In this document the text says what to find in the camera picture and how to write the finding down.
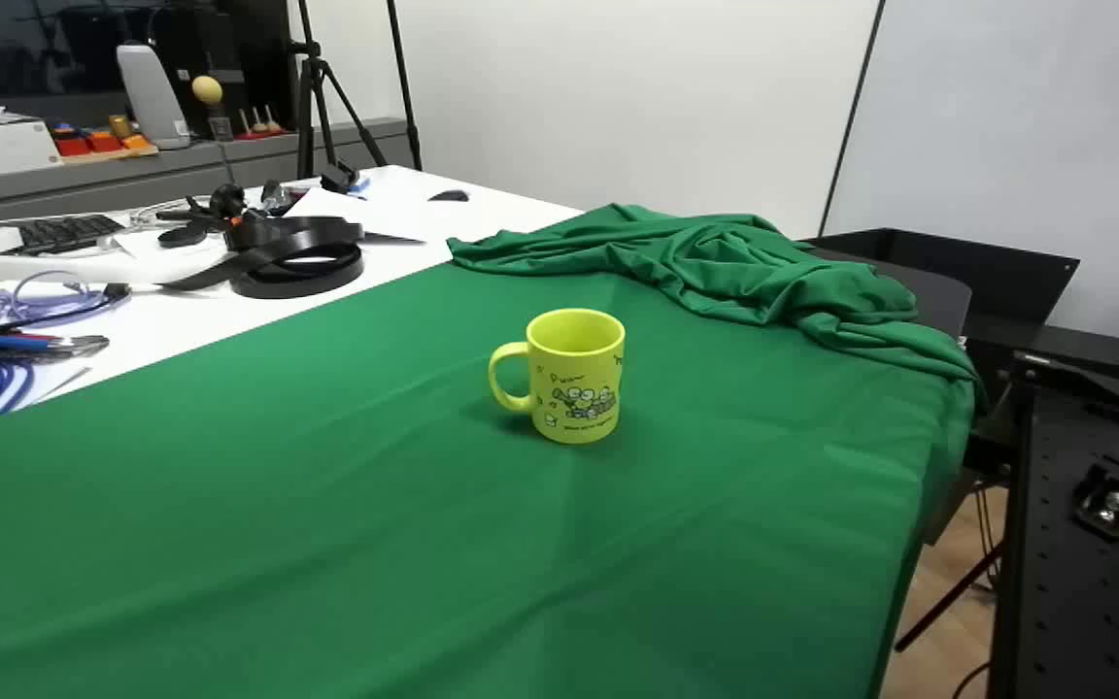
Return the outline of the microphone with yellow ball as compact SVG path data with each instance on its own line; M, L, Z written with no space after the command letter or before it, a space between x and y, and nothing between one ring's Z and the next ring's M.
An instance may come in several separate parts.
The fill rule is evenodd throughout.
M224 116L221 81L212 73L197 73L190 81L190 91L206 109L211 143L218 147L224 183L206 200L186 204L183 221L158 235L164 249L197 245L211 232L232 230L245 212L282 217L299 200L299 192L282 183L269 183L259 196L250 200L224 151L224 143L232 139L232 122Z

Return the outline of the black keyboard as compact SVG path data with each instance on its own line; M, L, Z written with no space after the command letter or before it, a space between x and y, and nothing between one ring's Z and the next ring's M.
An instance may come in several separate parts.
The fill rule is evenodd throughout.
M113 217L43 217L21 223L21 251L74 251L120 232Z

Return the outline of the white grey standing device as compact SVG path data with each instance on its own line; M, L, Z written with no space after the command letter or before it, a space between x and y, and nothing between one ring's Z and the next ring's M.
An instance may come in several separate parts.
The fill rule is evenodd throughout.
M120 41L118 65L141 130L164 151L186 147L190 129L158 55L148 41Z

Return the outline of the yellow-green ceramic mug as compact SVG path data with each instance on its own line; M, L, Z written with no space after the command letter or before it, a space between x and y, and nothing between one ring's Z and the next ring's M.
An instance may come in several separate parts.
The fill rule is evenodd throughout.
M625 324L594 305L556 305L484 361L489 397L565 445L592 445L623 420Z

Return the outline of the black perforated side table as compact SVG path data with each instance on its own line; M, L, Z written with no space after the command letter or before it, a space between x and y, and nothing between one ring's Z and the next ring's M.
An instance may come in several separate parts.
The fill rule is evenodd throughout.
M988 699L1119 699L1119 543L1071 484L1119 458L1119 379L1027 364Z

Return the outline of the green tablecloth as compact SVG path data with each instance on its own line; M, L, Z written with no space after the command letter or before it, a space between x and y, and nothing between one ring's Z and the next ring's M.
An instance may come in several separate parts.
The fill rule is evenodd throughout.
M592 445L489 397L556 305ZM973 407L913 317L460 254L0 420L0 699L870 699Z

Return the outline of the black computer mouse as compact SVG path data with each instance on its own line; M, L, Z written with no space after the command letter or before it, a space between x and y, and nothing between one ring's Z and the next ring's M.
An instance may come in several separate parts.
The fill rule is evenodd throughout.
M438 188L426 200L471 200L471 188Z

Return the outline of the black chair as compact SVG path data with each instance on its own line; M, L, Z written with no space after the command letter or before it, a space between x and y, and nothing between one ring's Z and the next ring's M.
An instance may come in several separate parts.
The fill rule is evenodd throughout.
M874 270L903 278L917 295L919 317L965 340L988 399L974 407L961 484L938 528L956 515L965 495L988 509L988 489L1006 484L1013 471L1013 425L1006 412L1009 354L1046 324L1076 258L917 230L826 232L816 235L813 249L838 258L866 258Z

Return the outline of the grey shelf bench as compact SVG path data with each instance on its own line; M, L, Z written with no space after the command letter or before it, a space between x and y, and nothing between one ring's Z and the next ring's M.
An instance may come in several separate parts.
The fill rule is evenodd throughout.
M218 151L211 139L148 157L65 164L45 170L0 173L0 221L45 212L131 209L166 196L206 196L232 166L242 185L297 178L299 139L232 139Z

